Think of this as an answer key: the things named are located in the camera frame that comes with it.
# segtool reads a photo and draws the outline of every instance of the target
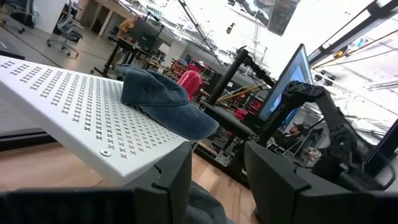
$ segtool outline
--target wooden floor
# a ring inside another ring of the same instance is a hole
[[[257,223],[251,192],[197,155],[193,156],[192,179],[214,195],[235,222]],[[1,190],[95,185],[112,183],[58,143],[0,152]]]

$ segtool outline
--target denim cap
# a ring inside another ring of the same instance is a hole
[[[152,119],[189,140],[213,134],[218,123],[191,104],[187,91],[173,80],[152,71],[122,66],[125,75],[122,103],[139,106]]]

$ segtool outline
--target office chair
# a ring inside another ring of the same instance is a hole
[[[51,47],[53,44],[61,45],[62,50],[66,50],[67,56],[70,56],[70,52],[73,51],[76,53],[75,58],[79,56],[79,52],[75,50],[71,45],[68,44],[68,40],[72,40],[76,37],[76,34],[73,32],[74,28],[78,26],[78,24],[73,20],[72,15],[72,1],[69,0],[68,6],[68,14],[66,16],[62,16],[60,20],[57,22],[57,28],[62,32],[61,36],[65,38],[64,41],[61,40],[47,40],[47,46]]]
[[[13,24],[13,27],[18,29],[18,33],[25,32],[25,28],[23,28],[19,22],[11,18],[12,13],[24,14],[25,17],[33,16],[33,0],[5,0],[3,1],[6,7],[6,14],[2,19],[2,23],[5,24]]]

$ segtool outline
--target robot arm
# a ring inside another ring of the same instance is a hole
[[[290,82],[282,93],[280,104],[264,123],[257,143],[267,142],[289,113],[306,102],[316,103],[319,106],[328,125],[330,146],[326,148],[327,153],[323,156],[332,157],[330,159],[346,167],[361,169],[371,150],[371,145],[356,134],[353,127],[345,120],[343,113],[334,104],[328,91],[322,86],[298,81]]]

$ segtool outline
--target perforated metal sheet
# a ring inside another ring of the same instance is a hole
[[[0,56],[1,95],[117,184],[186,141],[123,105],[122,87],[116,80]]]

